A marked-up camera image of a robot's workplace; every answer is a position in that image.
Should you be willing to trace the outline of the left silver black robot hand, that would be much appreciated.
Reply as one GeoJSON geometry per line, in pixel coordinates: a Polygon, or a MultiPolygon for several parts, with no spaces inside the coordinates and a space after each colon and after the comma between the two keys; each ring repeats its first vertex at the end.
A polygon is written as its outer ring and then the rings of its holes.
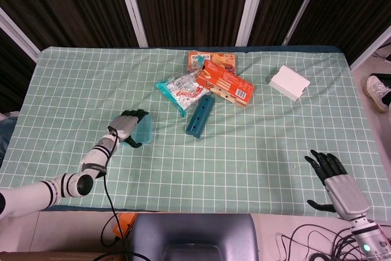
{"type": "Polygon", "coordinates": [[[135,149],[139,148],[142,143],[136,142],[131,134],[138,123],[147,115],[149,115],[149,112],[143,109],[123,111],[109,124],[108,130],[110,133],[114,132],[117,135],[119,142],[125,142],[135,149]]]}

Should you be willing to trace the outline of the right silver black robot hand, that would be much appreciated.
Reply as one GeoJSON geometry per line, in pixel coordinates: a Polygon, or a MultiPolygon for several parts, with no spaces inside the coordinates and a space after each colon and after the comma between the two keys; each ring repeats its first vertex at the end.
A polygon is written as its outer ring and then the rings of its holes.
{"type": "Polygon", "coordinates": [[[337,213],[346,221],[352,221],[367,215],[370,206],[356,180],[348,174],[341,161],[331,153],[310,151],[313,157],[306,156],[331,203],[318,204],[313,200],[307,203],[319,211],[337,213]]]}

